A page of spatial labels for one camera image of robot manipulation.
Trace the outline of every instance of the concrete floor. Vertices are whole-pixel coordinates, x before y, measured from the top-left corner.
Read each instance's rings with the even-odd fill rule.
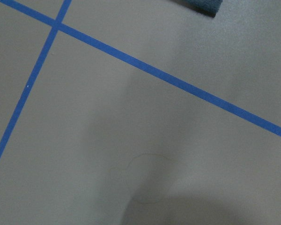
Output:
[[[281,126],[281,1],[73,0],[63,23]],[[0,3],[0,140],[50,29]],[[0,160],[19,224],[281,225],[281,137],[59,31]]]

